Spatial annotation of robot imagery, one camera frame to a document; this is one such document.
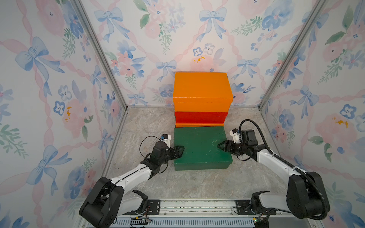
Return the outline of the green shoebox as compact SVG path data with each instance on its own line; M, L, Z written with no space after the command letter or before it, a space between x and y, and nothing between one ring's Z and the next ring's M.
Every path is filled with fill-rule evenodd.
M227 169L232 156L218 148L226 140L223 126L174 129L174 145L183 146L181 158L174 161L176 171Z

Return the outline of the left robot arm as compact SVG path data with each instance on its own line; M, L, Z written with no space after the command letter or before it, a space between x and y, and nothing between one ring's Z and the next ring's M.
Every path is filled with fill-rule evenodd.
M82 204L79 215L95 228L109 228L118 216L147 212L148 197L135 187L160 173L161 166L183 156L184 146L170 147L157 141L151 153L131 171L118 177L98 179Z

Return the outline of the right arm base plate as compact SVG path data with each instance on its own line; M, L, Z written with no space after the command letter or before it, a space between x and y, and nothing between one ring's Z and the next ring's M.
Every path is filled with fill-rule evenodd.
M272 208L265 208L259 202L250 199L235 200L235 211L238 215L267 215Z

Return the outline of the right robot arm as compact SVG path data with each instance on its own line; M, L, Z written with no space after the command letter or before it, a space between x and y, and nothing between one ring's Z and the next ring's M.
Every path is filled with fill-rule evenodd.
M330 211L321 176L289 163L257 140L235 143L225 140L217 147L232 155L247 155L277 174L286 184L287 193L261 191L252 194L248 210L255 214L272 211L290 212L299 219L323 220Z

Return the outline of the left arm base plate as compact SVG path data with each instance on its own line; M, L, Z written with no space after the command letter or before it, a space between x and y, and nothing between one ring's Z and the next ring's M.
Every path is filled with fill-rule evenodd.
M129 211L124 213L123 215L159 215L161 209L161 200L160 199L148 199L146 202L143 202L141 207L135 211Z

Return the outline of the red shoebox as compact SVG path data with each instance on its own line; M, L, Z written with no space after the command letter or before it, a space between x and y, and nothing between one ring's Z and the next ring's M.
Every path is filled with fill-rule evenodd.
M175 112L177 124L223 124L228 112Z

